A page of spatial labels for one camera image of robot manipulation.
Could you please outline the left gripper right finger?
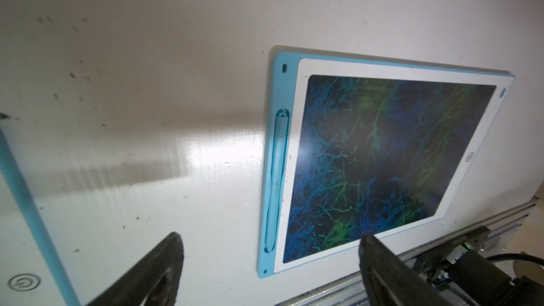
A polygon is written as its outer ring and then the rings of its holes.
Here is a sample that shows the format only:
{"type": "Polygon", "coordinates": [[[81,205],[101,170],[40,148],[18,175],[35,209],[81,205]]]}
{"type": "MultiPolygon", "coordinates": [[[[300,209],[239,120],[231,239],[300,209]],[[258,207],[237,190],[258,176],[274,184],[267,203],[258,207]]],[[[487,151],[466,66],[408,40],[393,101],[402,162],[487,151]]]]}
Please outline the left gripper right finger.
{"type": "Polygon", "coordinates": [[[359,245],[360,271],[371,305],[448,305],[428,283],[379,239],[365,233],[359,245]]]}

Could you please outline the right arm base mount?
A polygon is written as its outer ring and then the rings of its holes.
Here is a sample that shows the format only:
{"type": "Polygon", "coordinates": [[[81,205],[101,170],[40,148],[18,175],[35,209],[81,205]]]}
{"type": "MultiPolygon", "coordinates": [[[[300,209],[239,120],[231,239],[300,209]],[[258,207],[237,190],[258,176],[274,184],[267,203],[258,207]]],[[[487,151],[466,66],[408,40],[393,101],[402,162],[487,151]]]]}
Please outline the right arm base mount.
{"type": "Polygon", "coordinates": [[[439,247],[430,276],[424,277],[439,291],[450,290],[469,305],[542,305],[543,284],[522,275],[512,278],[495,264],[519,262],[543,267],[529,254],[506,253],[485,258],[465,237],[439,247]]]}

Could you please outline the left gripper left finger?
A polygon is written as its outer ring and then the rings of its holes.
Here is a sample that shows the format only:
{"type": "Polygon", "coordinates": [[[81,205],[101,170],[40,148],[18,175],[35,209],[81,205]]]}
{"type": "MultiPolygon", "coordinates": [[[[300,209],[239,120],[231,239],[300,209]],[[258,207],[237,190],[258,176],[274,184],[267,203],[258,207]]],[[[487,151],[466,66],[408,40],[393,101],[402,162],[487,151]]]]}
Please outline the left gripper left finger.
{"type": "Polygon", "coordinates": [[[184,265],[181,235],[172,232],[90,305],[175,305],[184,265]]]}

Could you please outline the blue stylus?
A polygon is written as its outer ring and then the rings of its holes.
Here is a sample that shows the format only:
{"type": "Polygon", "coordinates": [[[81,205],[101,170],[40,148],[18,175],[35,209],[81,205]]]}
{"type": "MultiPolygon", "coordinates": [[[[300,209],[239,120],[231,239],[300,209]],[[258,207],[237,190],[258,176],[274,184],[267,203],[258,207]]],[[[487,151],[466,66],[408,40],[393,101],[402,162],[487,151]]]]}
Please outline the blue stylus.
{"type": "Polygon", "coordinates": [[[276,233],[279,221],[280,202],[282,195],[283,173],[285,166],[286,144],[290,113],[280,109],[276,113],[273,137],[271,139],[271,165],[269,188],[269,206],[266,215],[265,252],[272,253],[276,246],[276,233]]]}

